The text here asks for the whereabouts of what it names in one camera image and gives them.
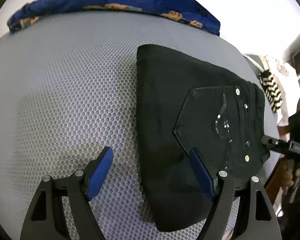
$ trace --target blue gripper pad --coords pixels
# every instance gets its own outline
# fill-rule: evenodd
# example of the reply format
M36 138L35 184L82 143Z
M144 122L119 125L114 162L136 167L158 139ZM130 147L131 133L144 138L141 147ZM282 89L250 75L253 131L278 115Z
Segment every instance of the blue gripper pad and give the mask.
M109 148L91 176L88 186L89 189L86 194L89 201L99 194L102 184L105 181L108 171L111 167L113 157L113 150Z
M213 180L194 149L189 151L189 162L204 195L214 201Z

